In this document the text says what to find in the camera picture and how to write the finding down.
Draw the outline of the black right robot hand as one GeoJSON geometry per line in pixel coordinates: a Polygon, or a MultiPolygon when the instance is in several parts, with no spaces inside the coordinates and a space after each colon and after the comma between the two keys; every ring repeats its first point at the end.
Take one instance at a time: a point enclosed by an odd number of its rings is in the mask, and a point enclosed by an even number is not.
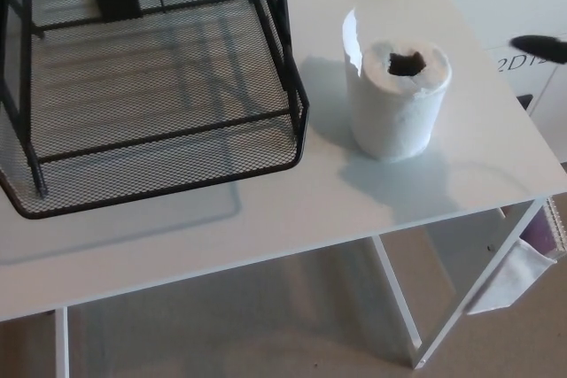
{"type": "Polygon", "coordinates": [[[545,35],[521,35],[511,39],[509,45],[547,62],[558,65],[566,64],[566,42],[559,38],[545,35]]]}

